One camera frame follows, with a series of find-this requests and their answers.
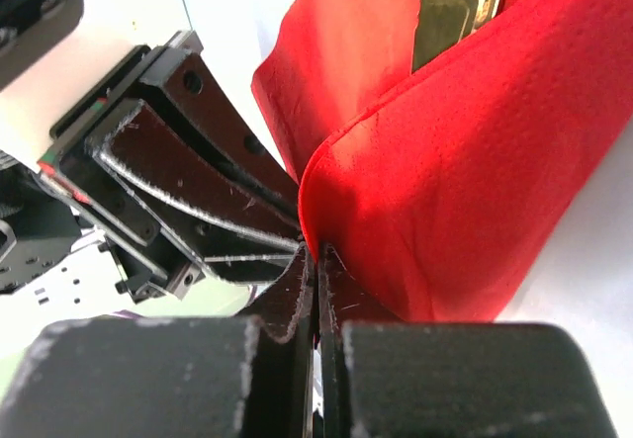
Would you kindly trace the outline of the gold knife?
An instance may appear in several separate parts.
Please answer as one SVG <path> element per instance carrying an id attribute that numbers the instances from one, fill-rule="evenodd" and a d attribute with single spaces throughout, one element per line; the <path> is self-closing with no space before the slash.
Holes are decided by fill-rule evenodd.
<path id="1" fill-rule="evenodd" d="M 501 0 L 420 0 L 412 69 L 422 66 L 489 22 Z"/>

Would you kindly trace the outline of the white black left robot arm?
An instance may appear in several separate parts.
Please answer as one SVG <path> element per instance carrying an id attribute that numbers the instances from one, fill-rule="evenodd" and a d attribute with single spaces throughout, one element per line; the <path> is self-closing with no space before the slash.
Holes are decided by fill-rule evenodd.
<path id="1" fill-rule="evenodd" d="M 33 284 L 102 230 L 135 302 L 207 275 L 266 285 L 301 240 L 296 183 L 202 57 L 174 3 L 141 0 L 140 42 L 96 0 L 1 0 L 1 291 Z"/>

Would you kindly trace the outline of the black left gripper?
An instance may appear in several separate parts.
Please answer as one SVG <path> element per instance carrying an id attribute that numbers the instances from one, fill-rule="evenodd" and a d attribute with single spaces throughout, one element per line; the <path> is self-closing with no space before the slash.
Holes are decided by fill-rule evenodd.
<path id="1" fill-rule="evenodd" d="M 276 281 L 300 243 L 298 185 L 198 55 L 192 30 L 134 46 L 51 128 L 43 184 L 104 230 L 134 302 L 210 271 Z"/>

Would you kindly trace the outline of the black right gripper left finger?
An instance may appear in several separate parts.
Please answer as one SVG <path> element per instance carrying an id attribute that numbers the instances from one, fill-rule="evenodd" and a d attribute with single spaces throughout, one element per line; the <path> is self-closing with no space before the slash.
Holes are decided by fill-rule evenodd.
<path id="1" fill-rule="evenodd" d="M 46 327 L 1 404 L 5 437 L 308 437 L 314 269 L 300 247 L 233 317 Z"/>

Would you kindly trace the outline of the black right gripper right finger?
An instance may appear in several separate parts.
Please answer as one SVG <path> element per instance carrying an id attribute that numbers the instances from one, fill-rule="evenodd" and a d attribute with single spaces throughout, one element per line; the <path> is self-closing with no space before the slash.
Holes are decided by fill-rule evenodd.
<path id="1" fill-rule="evenodd" d="M 327 437 L 612 437 L 588 361 L 542 323 L 405 323 L 316 265 Z"/>

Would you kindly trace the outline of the red paper napkin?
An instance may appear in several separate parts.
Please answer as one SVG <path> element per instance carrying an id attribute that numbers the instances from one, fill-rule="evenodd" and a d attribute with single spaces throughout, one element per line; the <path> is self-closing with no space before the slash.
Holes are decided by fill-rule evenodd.
<path id="1" fill-rule="evenodd" d="M 420 69 L 420 0 L 295 0 L 252 92 L 312 252 L 413 321 L 491 320 L 632 116 L 632 0 L 506 0 Z"/>

